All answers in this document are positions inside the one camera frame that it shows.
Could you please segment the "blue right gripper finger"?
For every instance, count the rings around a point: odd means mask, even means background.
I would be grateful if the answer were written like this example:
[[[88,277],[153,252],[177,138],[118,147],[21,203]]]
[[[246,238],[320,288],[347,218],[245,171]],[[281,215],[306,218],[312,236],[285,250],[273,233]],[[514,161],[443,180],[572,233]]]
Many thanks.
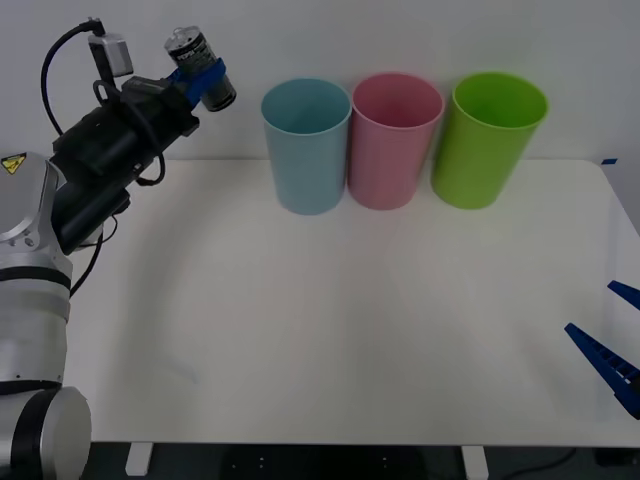
[[[618,281],[611,281],[607,288],[627,301],[634,308],[640,308],[640,290]]]
[[[573,323],[568,323],[564,330],[606,382],[621,406],[638,420],[639,369]]]

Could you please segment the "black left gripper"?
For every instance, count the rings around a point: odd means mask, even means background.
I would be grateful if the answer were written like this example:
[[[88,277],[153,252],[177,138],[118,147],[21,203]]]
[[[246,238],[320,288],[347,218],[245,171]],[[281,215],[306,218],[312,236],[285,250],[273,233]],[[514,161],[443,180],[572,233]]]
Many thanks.
[[[199,128],[200,121],[192,114],[199,103],[207,109],[227,107],[227,90],[217,92],[225,76],[226,65],[218,58],[200,73],[176,68],[159,80],[133,76],[122,84],[122,92],[149,122],[158,143],[170,146]],[[183,85],[183,91],[175,85]]]

